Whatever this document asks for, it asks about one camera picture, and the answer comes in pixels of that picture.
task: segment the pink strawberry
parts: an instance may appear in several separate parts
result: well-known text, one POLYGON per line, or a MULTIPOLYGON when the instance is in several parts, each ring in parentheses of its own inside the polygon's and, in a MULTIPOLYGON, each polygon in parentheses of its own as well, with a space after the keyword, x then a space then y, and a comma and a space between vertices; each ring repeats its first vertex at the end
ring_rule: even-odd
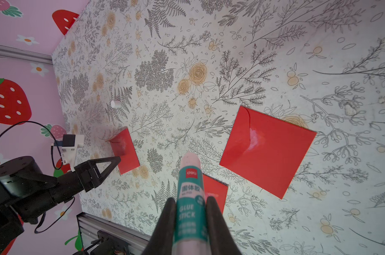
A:
MULTIPOLYGON (((60 125, 46 125, 47 129, 51 131, 51 133, 54 135, 55 139, 59 140, 63 138, 63 135, 66 134, 66 130, 61 127, 60 125)), ((51 137, 51 134, 48 132, 45 128, 41 128, 41 134, 43 134, 45 137, 51 137)))
POLYGON ((14 18, 22 16, 22 12, 20 12, 17 7, 10 6, 7 0, 0 0, 0 12, 14 18))

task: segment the pink wall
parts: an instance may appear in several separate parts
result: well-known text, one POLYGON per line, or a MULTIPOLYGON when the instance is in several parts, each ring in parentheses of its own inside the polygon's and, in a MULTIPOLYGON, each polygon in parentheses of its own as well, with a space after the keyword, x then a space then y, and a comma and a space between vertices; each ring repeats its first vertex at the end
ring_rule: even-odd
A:
POLYGON ((0 0, 1 6, 8 2, 22 13, 22 17, 11 17, 0 11, 0 45, 51 55, 63 38, 52 13, 67 10, 80 14, 88 0, 0 0), (21 35, 37 43, 17 41, 21 35))
MULTIPOLYGON (((36 71, 38 63, 30 61, 0 58, 0 78, 17 83, 27 95, 32 111, 30 120, 44 125, 60 125, 65 127, 61 102, 58 97, 57 84, 52 65, 44 64, 41 72, 36 71)), ((10 125, 0 123, 0 133, 10 125)), ((53 175, 50 145, 52 139, 41 134, 41 127, 26 123, 13 127, 0 139, 0 162, 19 156, 32 156, 41 168, 42 173, 53 175)), ((59 204, 47 212, 47 216, 40 230, 48 227, 56 220, 64 204, 59 204)), ((71 207, 67 220, 59 220, 54 226, 41 234, 34 234, 34 225, 24 223, 25 232, 17 237, 8 254, 73 254, 75 239, 64 245, 65 241, 78 234, 76 215, 82 212, 79 197, 71 207)))

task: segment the deli logo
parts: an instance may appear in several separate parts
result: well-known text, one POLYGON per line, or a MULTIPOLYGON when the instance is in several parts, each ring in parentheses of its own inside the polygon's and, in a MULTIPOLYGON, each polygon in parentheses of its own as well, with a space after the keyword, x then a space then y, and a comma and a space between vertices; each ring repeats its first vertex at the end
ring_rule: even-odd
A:
POLYGON ((198 174, 196 169, 194 168, 187 168, 185 171, 185 178, 195 178, 198 179, 198 174))

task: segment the strawberry illustration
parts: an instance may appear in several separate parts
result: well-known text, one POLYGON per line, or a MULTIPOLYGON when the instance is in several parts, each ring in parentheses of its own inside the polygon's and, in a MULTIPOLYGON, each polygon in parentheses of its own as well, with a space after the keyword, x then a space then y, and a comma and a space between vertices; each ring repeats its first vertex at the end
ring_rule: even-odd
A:
MULTIPOLYGON (((61 127, 60 125, 51 125, 51 124, 48 124, 46 125, 47 129, 51 131, 51 133, 54 135, 55 139, 62 139, 63 138, 63 135, 66 134, 66 130, 61 127)), ((49 131, 46 130, 45 128, 41 128, 41 134, 43 134, 45 137, 51 137, 51 134, 49 133, 49 131)))
POLYGON ((22 16, 22 12, 20 12, 17 7, 10 6, 10 3, 6 0, 0 0, 0 12, 2 12, 4 15, 11 16, 14 18, 21 18, 22 16))
POLYGON ((71 28, 78 17, 79 14, 67 10, 58 10, 52 13, 52 18, 54 19, 55 24, 57 24, 63 35, 67 34, 68 29, 71 28))
POLYGON ((15 82, 0 79, 0 123, 13 125, 31 118, 24 90, 15 82))
MULTIPOLYGON (((61 165, 62 165, 62 160, 59 159, 55 166, 59 168, 61 167, 61 165)), ((61 169, 54 169, 54 177, 58 178, 59 176, 66 174, 70 170, 71 170, 71 165, 69 164, 63 165, 61 169)))

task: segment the glue stick cap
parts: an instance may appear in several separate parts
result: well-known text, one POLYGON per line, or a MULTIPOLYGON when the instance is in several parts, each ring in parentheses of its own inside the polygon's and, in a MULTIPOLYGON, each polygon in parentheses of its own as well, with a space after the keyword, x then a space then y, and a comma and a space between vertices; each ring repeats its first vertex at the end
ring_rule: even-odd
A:
POLYGON ((201 162, 195 153, 187 151, 183 158, 181 158, 180 168, 185 166, 196 166, 201 169, 201 162))

